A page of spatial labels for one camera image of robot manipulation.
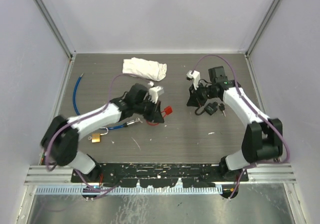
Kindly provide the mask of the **black padlock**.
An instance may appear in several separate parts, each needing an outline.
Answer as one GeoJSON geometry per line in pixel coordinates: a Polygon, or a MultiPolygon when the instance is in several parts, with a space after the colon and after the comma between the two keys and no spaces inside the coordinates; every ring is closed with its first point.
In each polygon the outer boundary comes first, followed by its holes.
{"type": "Polygon", "coordinates": [[[212,103],[208,103],[202,111],[198,112],[200,108],[198,107],[194,113],[196,116],[201,116],[204,113],[209,114],[210,116],[212,116],[215,112],[218,111],[218,103],[217,102],[212,102],[212,103]]]}

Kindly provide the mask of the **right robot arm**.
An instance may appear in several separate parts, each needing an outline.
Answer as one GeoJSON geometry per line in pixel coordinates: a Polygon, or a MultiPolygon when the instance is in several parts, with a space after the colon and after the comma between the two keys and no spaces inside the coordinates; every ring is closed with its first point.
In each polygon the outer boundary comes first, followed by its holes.
{"type": "Polygon", "coordinates": [[[202,79],[196,70],[186,74],[187,80],[192,81],[186,105],[200,108],[207,100],[220,99],[235,112],[245,127],[241,149],[221,158],[218,166],[220,177],[231,181],[242,168],[282,156],[282,122],[260,111],[240,84],[228,79],[223,66],[213,67],[208,73],[210,81],[202,79]]]}

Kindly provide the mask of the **brass padlock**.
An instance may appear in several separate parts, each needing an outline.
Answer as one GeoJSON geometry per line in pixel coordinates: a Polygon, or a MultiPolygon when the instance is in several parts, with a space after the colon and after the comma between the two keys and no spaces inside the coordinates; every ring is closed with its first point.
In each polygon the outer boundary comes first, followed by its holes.
{"type": "Polygon", "coordinates": [[[99,132],[92,133],[90,136],[88,136],[88,140],[92,143],[100,143],[101,137],[105,136],[109,133],[109,129],[107,127],[101,127],[98,129],[99,132]]]}

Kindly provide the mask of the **red cable padlock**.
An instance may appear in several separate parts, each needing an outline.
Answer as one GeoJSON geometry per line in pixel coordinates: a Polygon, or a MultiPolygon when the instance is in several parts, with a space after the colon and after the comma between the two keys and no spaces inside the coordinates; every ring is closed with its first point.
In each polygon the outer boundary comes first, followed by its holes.
{"type": "MultiPolygon", "coordinates": [[[[169,105],[167,107],[164,108],[164,110],[161,112],[161,115],[163,118],[169,116],[171,113],[173,112],[172,107],[169,105]]],[[[150,126],[157,126],[158,124],[160,124],[159,122],[150,122],[150,121],[146,121],[146,123],[150,126]]]]}

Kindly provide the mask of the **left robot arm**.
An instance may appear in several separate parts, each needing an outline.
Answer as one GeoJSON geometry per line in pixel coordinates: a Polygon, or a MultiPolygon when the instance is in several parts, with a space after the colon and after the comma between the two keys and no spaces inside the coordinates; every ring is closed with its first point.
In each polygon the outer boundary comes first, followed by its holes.
{"type": "Polygon", "coordinates": [[[82,115],[65,118],[56,116],[40,144],[58,166],[68,166],[82,173],[88,182],[99,179],[99,164],[78,149],[79,141],[90,133],[107,125],[116,124],[134,114],[151,123],[164,123],[160,95],[162,86],[147,88],[136,83],[123,96],[113,98],[108,104],[82,115]]]}

